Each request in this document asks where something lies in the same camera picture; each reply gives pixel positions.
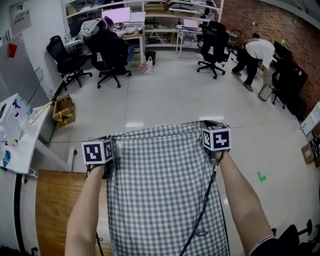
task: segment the white floor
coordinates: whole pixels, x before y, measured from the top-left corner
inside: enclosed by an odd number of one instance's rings
[[[241,78],[231,74],[235,66],[231,59],[224,67],[226,74],[218,71],[214,80],[208,69],[196,72],[201,55],[184,51],[182,57],[179,59],[173,50],[157,52],[153,72],[143,74],[133,70],[131,77],[119,78],[121,88],[110,79],[97,89],[98,72],[92,69],[93,77],[82,78],[82,88],[76,83],[69,87],[76,121],[57,128],[49,148],[66,159],[68,149],[76,147],[79,154],[74,159],[73,171],[85,172],[81,142],[89,138],[223,116],[224,123],[232,127],[230,154],[258,194],[277,235],[290,224],[295,224],[298,230],[306,228],[308,219],[312,219],[315,227],[320,216],[320,174],[313,163],[307,166],[304,162],[301,147],[307,141],[299,132],[297,119],[278,102],[272,105],[271,100],[263,102],[258,98],[262,86],[259,75],[252,84],[254,92],[242,86],[246,72],[242,72]],[[34,162],[39,160],[41,168],[60,170],[35,154]],[[266,176],[266,181],[260,182],[257,172]],[[243,255],[220,172],[217,183],[231,255]],[[21,192],[22,235],[28,251],[38,247],[36,186],[37,180],[31,178]],[[307,240],[307,235],[300,236],[300,241]]]

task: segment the gingham cloth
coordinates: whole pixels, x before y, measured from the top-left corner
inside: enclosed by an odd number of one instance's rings
[[[201,123],[161,125],[111,135],[115,170],[107,183],[114,256],[179,256],[203,207],[213,166]],[[184,255],[228,256],[217,183]]]

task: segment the sleeve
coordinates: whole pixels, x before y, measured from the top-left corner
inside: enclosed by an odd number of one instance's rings
[[[249,256],[295,256],[296,253],[274,236],[267,237],[259,242],[250,251]]]
[[[268,69],[273,59],[274,54],[271,52],[266,52],[263,56],[262,65]]]

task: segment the black office chair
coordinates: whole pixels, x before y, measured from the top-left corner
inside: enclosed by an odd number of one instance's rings
[[[59,35],[55,35],[50,38],[50,43],[46,47],[46,50],[56,61],[57,69],[60,74],[67,76],[66,85],[64,89],[67,90],[67,86],[74,80],[77,80],[79,86],[82,84],[79,80],[80,77],[89,75],[92,77],[92,73],[84,73],[80,68],[86,63],[87,56],[79,56],[74,53],[68,53]]]
[[[123,54],[121,55],[121,53],[119,53],[119,45],[114,44],[116,44],[117,40],[119,40],[119,43],[122,43],[122,41],[120,41],[120,38],[113,39],[114,40],[108,37],[108,34],[104,31],[99,31],[93,36],[83,38],[84,43],[92,53],[92,65],[100,71],[99,77],[101,78],[103,75],[105,75],[98,82],[98,89],[101,88],[101,83],[110,77],[114,78],[114,80],[117,82],[117,87],[120,88],[121,84],[119,83],[116,75],[129,74],[129,77],[132,75],[131,72],[125,68],[125,66],[128,64],[128,46],[122,49]],[[102,61],[98,61],[98,54],[100,54]]]
[[[203,69],[212,69],[214,73],[213,79],[217,79],[216,70],[222,71],[222,75],[226,74],[223,69],[216,66],[216,63],[228,61],[231,53],[230,51],[228,54],[225,53],[225,47],[229,39],[229,34],[226,32],[225,26],[221,23],[219,24],[221,26],[212,26],[212,23],[210,23],[211,26],[202,27],[203,46],[200,52],[205,61],[199,61],[198,65],[204,64],[205,66],[199,67],[196,70],[197,72],[200,72],[200,70]],[[209,53],[210,47],[213,47],[213,54]]]

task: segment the person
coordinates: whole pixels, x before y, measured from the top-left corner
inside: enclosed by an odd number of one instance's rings
[[[227,151],[215,153],[225,184],[232,218],[240,236],[245,255],[294,255],[277,240],[268,223],[260,200]],[[65,256],[95,255],[99,215],[99,193],[103,166],[89,173],[68,220]]]
[[[253,37],[253,39],[246,41],[245,49],[239,54],[239,62],[237,66],[232,69],[233,74],[241,77],[241,71],[246,66],[248,77],[243,85],[250,92],[254,91],[251,84],[257,74],[259,60],[262,60],[262,65],[264,66],[263,85],[265,86],[268,82],[267,70],[275,54],[275,47],[271,42],[261,39],[257,33],[254,33]]]
[[[120,38],[117,33],[113,32],[113,27],[114,27],[114,21],[109,18],[108,16],[105,16],[103,18],[106,22],[106,31],[107,34],[111,37],[111,38]],[[130,62],[134,59],[135,56],[135,48],[133,46],[128,46],[128,55],[127,55],[127,61]]]

